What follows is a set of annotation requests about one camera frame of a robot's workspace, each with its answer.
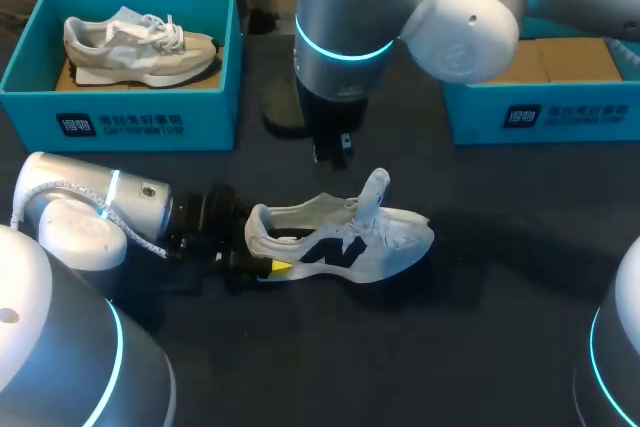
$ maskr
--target white cover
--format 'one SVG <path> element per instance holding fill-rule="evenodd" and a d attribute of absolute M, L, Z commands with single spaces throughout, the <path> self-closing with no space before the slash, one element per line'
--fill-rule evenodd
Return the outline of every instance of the white cover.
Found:
<path fill-rule="evenodd" d="M 44 209 L 38 242 L 73 270 L 102 271 L 124 262 L 127 237 L 95 207 L 75 199 L 56 199 Z"/>
<path fill-rule="evenodd" d="M 42 247 L 0 225 L 0 393 L 38 342 L 51 293 L 51 265 Z"/>
<path fill-rule="evenodd" d="M 519 37 L 518 21 L 498 0 L 436 0 L 422 23 L 402 36 L 427 73 L 464 84 L 502 73 Z"/>

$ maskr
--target dark table surface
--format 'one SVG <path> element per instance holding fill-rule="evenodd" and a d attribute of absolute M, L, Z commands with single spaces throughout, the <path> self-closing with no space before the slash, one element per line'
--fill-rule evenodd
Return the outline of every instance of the dark table surface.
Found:
<path fill-rule="evenodd" d="M 290 55 L 290 38 L 248 39 L 232 153 L 76 157 L 178 196 L 224 182 L 268 205 L 354 196 L 385 167 L 386 205 L 435 217 L 450 241 L 375 285 L 314 278 L 234 294 L 214 278 L 200 297 L 165 298 L 156 338 L 178 382 L 175 425 L 573 425 L 585 325 L 640 234 L 640 145 L 456 148 L 438 84 L 398 48 L 352 165 L 335 172 L 312 162 L 309 141 L 263 128 L 264 88 L 289 75 Z M 0 132 L 8 220 L 27 152 L 4 113 Z"/>

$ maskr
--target white sneaker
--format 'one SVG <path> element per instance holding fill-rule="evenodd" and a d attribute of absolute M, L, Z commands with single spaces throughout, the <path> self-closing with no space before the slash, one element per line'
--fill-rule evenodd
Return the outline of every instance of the white sneaker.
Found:
<path fill-rule="evenodd" d="M 295 207 L 256 205 L 245 226 L 254 257 L 293 264 L 269 280 L 334 274 L 356 283 L 396 275 L 429 250 L 429 220 L 414 212 L 380 207 L 389 174 L 375 170 L 357 199 L 320 194 Z"/>
<path fill-rule="evenodd" d="M 171 16 L 164 22 L 126 7 L 104 22 L 68 18 L 64 46 L 78 85 L 172 87 L 198 80 L 218 66 L 213 38 L 185 32 Z"/>

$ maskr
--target n logo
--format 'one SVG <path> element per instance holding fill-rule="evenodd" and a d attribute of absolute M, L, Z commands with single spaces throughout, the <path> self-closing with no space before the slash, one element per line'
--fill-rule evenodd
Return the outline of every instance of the n logo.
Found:
<path fill-rule="evenodd" d="M 342 252 L 342 239 L 322 239 L 300 259 L 303 264 L 313 264 L 324 259 L 328 265 L 351 267 L 360 254 L 367 250 L 362 237 L 356 237 L 347 250 Z"/>

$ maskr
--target shoe tongue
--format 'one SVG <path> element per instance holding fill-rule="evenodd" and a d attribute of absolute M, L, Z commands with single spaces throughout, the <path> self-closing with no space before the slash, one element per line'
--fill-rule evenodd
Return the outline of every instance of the shoe tongue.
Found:
<path fill-rule="evenodd" d="M 391 177 L 386 170 L 376 169 L 373 171 L 358 197 L 356 215 L 354 216 L 356 222 L 368 223 L 378 215 L 380 204 L 390 182 Z"/>
<path fill-rule="evenodd" d="M 122 20 L 113 20 L 107 24 L 106 42 L 109 42 L 121 31 L 141 40 L 156 39 L 163 35 L 160 31 L 149 31 L 149 28 L 143 25 L 136 25 Z"/>
<path fill-rule="evenodd" d="M 110 20 L 121 20 L 130 24 L 142 24 L 144 22 L 142 15 L 124 6 L 120 7 L 120 10 Z"/>

